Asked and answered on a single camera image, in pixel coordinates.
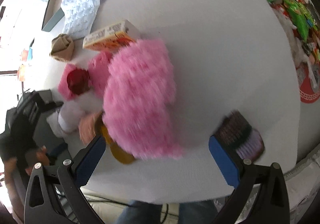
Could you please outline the orange printed small carton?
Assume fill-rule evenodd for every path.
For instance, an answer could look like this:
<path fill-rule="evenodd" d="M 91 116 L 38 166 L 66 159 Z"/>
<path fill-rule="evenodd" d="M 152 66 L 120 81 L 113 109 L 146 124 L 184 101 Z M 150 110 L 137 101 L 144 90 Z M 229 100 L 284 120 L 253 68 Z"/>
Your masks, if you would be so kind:
<path fill-rule="evenodd" d="M 82 48 L 114 53 L 138 39 L 140 39 L 140 32 L 125 19 L 87 35 L 83 40 Z"/>

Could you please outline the shallow teal box lid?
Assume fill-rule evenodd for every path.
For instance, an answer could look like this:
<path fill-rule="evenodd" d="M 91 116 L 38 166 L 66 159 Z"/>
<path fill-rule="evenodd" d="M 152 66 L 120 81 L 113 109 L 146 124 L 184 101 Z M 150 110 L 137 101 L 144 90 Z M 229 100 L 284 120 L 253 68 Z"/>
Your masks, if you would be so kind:
<path fill-rule="evenodd" d="M 50 32 L 64 17 L 65 14 L 61 9 L 61 2 L 62 0 L 48 0 L 42 23 L 42 31 Z"/>

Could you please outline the dark striped purple sock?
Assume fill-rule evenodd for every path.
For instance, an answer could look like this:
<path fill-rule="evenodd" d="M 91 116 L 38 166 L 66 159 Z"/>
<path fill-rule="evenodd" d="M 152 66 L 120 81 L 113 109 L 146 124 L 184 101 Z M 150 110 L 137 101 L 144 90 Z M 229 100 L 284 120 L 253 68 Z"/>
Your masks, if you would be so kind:
<path fill-rule="evenodd" d="M 259 131 L 237 110 L 223 119 L 214 136 L 222 145 L 235 151 L 242 160 L 249 159 L 254 162 L 265 150 Z"/>

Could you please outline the light blue dotted cloth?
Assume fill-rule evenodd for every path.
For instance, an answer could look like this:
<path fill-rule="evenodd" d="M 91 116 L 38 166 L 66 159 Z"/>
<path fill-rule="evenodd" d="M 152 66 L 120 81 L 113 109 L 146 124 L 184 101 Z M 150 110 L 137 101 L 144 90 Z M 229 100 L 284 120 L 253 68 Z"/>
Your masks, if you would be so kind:
<path fill-rule="evenodd" d="M 73 40 L 87 36 L 91 32 L 99 6 L 100 0 L 62 0 L 61 9 L 65 14 L 62 33 Z"/>

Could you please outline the mustard round pad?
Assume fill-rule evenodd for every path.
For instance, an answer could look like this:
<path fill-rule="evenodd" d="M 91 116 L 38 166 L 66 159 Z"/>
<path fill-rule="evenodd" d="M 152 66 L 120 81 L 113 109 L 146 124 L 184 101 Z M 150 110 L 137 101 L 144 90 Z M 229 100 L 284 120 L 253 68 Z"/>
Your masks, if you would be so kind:
<path fill-rule="evenodd" d="M 116 142 L 114 142 L 114 140 L 110 137 L 107 128 L 104 125 L 100 127 L 100 130 L 103 137 L 105 138 L 107 145 L 110 148 L 113 157 L 118 162 L 122 164 L 131 164 L 136 160 L 131 154 L 124 151 Z"/>

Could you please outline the dark red fabric rose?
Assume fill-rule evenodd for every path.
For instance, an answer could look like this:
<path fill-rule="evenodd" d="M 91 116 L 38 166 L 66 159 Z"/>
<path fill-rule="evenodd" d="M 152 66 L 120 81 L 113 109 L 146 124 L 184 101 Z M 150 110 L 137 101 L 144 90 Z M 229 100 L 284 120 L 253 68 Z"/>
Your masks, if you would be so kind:
<path fill-rule="evenodd" d="M 81 95 L 89 91 L 89 73 L 84 69 L 71 71 L 66 78 L 67 86 L 73 95 Z"/>

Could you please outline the fluffy pink plush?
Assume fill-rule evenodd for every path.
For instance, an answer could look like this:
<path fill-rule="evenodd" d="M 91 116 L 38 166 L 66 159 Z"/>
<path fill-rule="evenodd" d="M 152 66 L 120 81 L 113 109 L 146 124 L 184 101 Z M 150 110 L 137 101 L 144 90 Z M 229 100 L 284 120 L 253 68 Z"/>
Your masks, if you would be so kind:
<path fill-rule="evenodd" d="M 107 64 L 103 123 L 112 140 L 133 157 L 178 159 L 169 108 L 176 99 L 174 66 L 161 39 L 139 39 Z"/>

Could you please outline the green snack bag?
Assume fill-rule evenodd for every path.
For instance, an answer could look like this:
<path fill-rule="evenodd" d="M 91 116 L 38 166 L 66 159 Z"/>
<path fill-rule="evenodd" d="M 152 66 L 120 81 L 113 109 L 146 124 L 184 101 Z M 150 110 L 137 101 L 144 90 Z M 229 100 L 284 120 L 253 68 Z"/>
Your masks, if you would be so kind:
<path fill-rule="evenodd" d="M 306 42 L 309 37 L 309 30 L 318 30 L 316 20 L 304 4 L 296 0 L 283 0 L 283 3 L 302 40 Z"/>

